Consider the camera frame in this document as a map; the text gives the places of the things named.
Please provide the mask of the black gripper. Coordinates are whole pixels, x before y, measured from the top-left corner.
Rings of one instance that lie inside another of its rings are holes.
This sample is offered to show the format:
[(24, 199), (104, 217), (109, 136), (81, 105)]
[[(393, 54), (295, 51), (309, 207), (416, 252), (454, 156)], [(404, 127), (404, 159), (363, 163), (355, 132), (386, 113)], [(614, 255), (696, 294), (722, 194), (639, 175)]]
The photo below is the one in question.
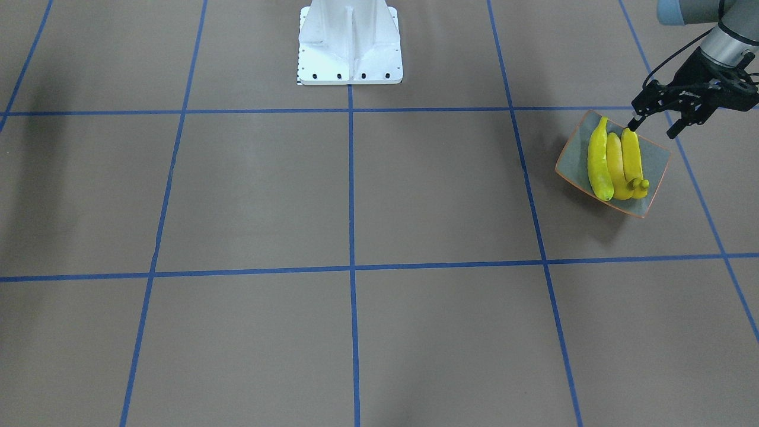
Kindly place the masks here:
[(649, 116), (677, 111), (680, 119), (666, 132), (669, 139), (675, 139), (686, 127), (705, 124), (718, 109), (749, 111), (758, 102), (757, 82), (746, 71), (754, 58), (754, 52), (746, 51), (740, 54), (737, 65), (726, 66), (709, 59), (698, 48), (669, 84), (648, 76), (642, 91), (631, 102), (634, 116), (628, 129), (636, 132)]

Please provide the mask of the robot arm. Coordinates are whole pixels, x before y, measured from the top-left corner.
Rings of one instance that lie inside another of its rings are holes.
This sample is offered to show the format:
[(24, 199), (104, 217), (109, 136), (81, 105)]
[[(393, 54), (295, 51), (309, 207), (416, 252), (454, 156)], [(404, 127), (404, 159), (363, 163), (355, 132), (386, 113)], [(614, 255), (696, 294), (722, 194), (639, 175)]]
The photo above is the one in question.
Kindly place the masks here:
[(713, 27), (691, 41), (700, 45), (669, 84), (655, 80), (654, 71), (649, 73), (632, 100), (630, 130), (637, 130), (652, 114), (678, 111), (680, 119), (667, 130), (673, 139), (690, 125), (704, 124), (718, 109), (749, 111), (757, 106), (757, 82), (746, 71), (757, 57), (756, 1), (659, 1), (656, 13), (666, 26)]

